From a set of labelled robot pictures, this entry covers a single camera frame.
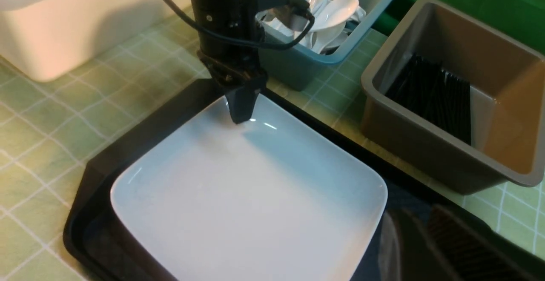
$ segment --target black tray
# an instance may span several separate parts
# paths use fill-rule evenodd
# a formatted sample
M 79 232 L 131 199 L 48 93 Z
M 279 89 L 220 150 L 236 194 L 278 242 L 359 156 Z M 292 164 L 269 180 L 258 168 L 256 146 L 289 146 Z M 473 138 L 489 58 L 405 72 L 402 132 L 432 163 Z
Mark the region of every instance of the black tray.
M 404 207 L 426 222 L 433 204 L 457 206 L 274 92 L 266 89 L 263 95 L 378 172 L 388 187 L 387 209 Z M 117 219 L 109 191 L 128 166 L 220 97 L 214 81 L 195 81 L 87 163 L 64 228 L 70 254 L 106 281 L 175 280 Z M 380 229 L 379 225 L 352 281 L 380 280 Z

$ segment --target black object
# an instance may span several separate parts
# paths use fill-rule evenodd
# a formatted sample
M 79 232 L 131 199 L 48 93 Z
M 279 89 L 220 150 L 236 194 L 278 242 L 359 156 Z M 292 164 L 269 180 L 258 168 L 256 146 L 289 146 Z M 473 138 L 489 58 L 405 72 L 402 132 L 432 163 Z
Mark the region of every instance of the black object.
M 407 209 L 384 213 L 379 267 L 381 281 L 463 281 L 424 223 Z
M 413 55 L 386 96 L 471 146 L 469 82 Z
M 172 0 L 163 1 L 199 32 L 201 49 L 197 54 L 225 94 L 231 119 L 237 124 L 251 118 L 257 95 L 267 84 L 267 72 L 261 68 L 257 48 L 287 50 L 314 25 L 306 0 L 191 0 L 195 20 Z M 266 43 L 264 29 L 255 15 L 269 9 L 274 9 L 286 24 L 297 16 L 308 24 L 290 43 Z
M 274 92 L 262 94 L 323 137 L 373 168 L 387 184 L 387 209 L 410 210 L 427 222 L 432 204 L 457 207 L 430 188 L 370 153 Z M 115 179 L 156 144 L 222 96 L 212 80 L 198 80 L 87 163 L 66 226 L 66 249 L 106 281 L 171 281 L 165 271 L 128 233 L 115 216 L 109 191 Z M 470 213 L 461 210 L 469 218 Z M 352 277 L 379 281 L 378 253 L 381 225 Z
M 428 231 L 465 281 L 545 280 L 543 260 L 450 209 L 434 206 Z

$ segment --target white container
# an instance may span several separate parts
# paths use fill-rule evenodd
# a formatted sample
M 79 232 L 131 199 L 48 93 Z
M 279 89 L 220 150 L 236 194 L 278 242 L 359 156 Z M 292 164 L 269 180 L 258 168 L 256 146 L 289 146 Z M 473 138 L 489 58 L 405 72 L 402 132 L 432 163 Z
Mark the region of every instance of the white container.
M 0 0 L 0 56 L 52 81 L 171 14 L 162 0 Z

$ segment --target plate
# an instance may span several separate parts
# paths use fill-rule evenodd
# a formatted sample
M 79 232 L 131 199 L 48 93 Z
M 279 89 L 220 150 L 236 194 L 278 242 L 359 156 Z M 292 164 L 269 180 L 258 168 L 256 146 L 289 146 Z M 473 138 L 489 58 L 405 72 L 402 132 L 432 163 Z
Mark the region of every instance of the plate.
M 260 95 L 235 125 L 224 97 L 117 178 L 131 235 L 185 281 L 348 281 L 387 201 L 367 165 Z

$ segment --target cable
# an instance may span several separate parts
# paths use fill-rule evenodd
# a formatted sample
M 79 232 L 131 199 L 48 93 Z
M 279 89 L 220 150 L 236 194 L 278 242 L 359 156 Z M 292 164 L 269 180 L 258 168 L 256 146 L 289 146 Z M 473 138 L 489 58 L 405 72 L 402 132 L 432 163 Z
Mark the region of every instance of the cable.
M 217 40 L 220 40 L 224 43 L 237 45 L 237 46 L 245 46 L 245 47 L 251 47 L 251 48 L 261 48 L 261 49 L 273 49 L 273 50 L 287 50 L 298 44 L 305 35 L 308 34 L 312 26 L 314 25 L 314 16 L 310 13 L 305 15 L 304 17 L 308 19 L 308 25 L 304 29 L 304 31 L 292 42 L 287 44 L 271 44 L 271 43 L 262 43 L 262 42 L 254 42 L 251 40 L 245 40 L 245 39 L 238 39 L 238 38 L 232 38 L 227 37 L 221 34 L 218 34 L 214 31 L 210 31 L 209 29 L 206 29 L 205 27 L 199 25 L 191 19 L 191 17 L 187 16 L 177 5 L 173 0 L 163 0 L 172 11 L 176 13 L 185 23 L 187 23 L 190 27 L 193 29 L 196 29 L 198 32 L 206 34 L 212 38 L 215 38 Z

